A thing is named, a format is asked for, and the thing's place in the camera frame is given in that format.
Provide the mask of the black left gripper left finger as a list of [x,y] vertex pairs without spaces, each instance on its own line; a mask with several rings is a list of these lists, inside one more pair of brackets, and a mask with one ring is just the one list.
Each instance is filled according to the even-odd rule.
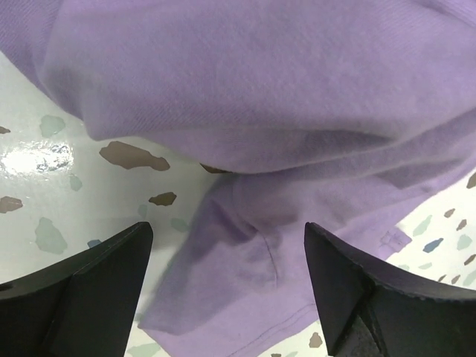
[[1,285],[1,355],[120,357],[152,249],[139,222],[68,259]]

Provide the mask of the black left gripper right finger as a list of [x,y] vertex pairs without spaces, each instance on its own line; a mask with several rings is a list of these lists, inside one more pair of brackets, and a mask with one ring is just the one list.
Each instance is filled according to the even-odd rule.
[[315,223],[304,247],[329,356],[475,357],[475,291],[397,268]]

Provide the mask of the purple t-shirt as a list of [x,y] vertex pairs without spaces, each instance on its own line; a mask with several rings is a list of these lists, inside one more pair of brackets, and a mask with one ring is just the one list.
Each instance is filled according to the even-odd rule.
[[475,168],[473,1],[3,1],[1,52],[93,139],[223,172],[140,324],[171,356],[299,333],[306,223],[387,259]]

